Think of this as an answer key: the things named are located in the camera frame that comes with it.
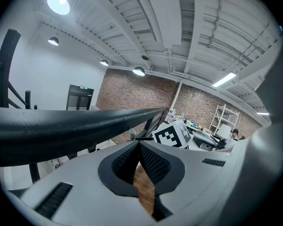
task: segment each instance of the white ceiling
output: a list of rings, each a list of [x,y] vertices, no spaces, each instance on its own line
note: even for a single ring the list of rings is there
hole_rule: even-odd
[[[255,0],[179,0],[180,16],[177,9],[166,8],[165,13],[168,18],[181,18],[181,28],[172,19],[162,27],[161,15],[156,15],[155,23],[150,11],[164,12],[166,3],[159,7],[159,2],[150,1],[146,6],[138,0],[70,0],[70,13],[61,16],[49,9],[46,0],[35,0],[34,10],[40,22],[80,40],[117,69],[139,65],[149,74],[206,86],[236,73],[218,90],[266,124],[268,118],[256,115],[266,110],[255,90],[283,42],[267,8]],[[178,0],[168,1],[176,6]],[[164,38],[170,28],[177,37],[181,34],[181,43],[165,48],[157,30]]]

